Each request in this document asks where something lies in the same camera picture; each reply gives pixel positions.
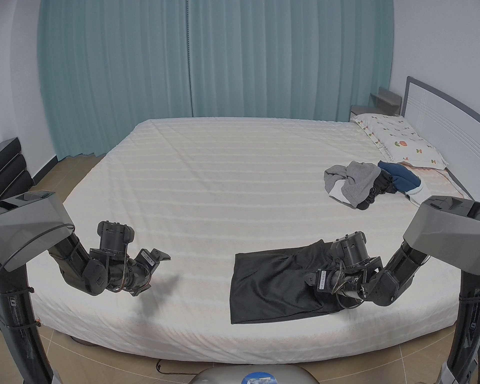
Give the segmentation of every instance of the gray sweater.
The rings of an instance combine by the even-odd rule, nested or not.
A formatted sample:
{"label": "gray sweater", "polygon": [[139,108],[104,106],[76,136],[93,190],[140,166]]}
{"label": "gray sweater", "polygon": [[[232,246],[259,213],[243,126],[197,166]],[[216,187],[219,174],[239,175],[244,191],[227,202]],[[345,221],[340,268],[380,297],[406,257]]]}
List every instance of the gray sweater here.
{"label": "gray sweater", "polygon": [[345,179],[342,193],[353,207],[357,207],[368,197],[380,172],[381,169],[372,163],[352,161],[347,167],[334,165],[324,172],[325,189],[330,193],[338,180]]}

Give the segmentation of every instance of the floral pillow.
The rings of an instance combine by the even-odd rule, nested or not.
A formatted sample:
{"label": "floral pillow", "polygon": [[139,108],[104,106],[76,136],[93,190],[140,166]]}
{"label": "floral pillow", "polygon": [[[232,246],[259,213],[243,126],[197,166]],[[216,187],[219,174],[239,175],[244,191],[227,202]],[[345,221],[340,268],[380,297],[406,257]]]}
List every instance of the floral pillow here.
{"label": "floral pillow", "polygon": [[373,140],[380,152],[391,163],[405,163],[413,167],[445,169],[442,155],[402,116],[364,113],[352,118]]}

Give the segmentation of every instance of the mattress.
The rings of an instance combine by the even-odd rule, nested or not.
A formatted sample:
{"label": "mattress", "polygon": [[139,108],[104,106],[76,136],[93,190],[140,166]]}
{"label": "mattress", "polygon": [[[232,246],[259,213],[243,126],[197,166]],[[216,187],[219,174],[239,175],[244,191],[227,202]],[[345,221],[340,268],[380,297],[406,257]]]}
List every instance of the mattress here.
{"label": "mattress", "polygon": [[[135,230],[129,255],[158,248],[152,287],[91,297],[66,285],[43,253],[27,265],[37,317],[66,334],[123,352],[172,360],[290,363],[386,348],[452,325],[460,271],[435,259],[391,306],[270,324],[230,324],[235,254],[332,241],[362,230],[384,265],[416,212],[401,193],[366,211],[329,197],[323,172],[382,156],[353,123],[288,119],[148,120],[110,151],[65,202],[85,248],[98,222]],[[435,170],[432,194],[459,196]]]}

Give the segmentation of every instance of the wall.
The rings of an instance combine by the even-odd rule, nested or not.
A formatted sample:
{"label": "wall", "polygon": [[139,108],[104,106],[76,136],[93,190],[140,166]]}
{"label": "wall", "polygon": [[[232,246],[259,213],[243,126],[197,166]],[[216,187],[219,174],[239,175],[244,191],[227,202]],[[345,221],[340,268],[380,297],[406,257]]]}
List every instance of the wall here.
{"label": "wall", "polygon": [[480,0],[394,0],[390,90],[413,76],[480,112]]}
{"label": "wall", "polygon": [[18,136],[34,176],[54,156],[38,79],[40,0],[0,1],[0,141]]}

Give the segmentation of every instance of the curtain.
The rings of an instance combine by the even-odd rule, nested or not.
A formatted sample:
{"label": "curtain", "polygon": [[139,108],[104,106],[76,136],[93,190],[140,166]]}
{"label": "curtain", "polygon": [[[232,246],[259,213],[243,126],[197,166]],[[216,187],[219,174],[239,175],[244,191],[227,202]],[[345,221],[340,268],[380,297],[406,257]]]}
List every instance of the curtain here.
{"label": "curtain", "polygon": [[38,67],[59,159],[147,119],[347,121],[388,88],[393,0],[42,0]]}
{"label": "curtain", "polygon": [[194,116],[348,121],[388,89],[391,0],[191,0]]}
{"label": "curtain", "polygon": [[100,155],[146,119],[192,116],[186,31],[186,1],[42,1],[38,66],[57,157]]}

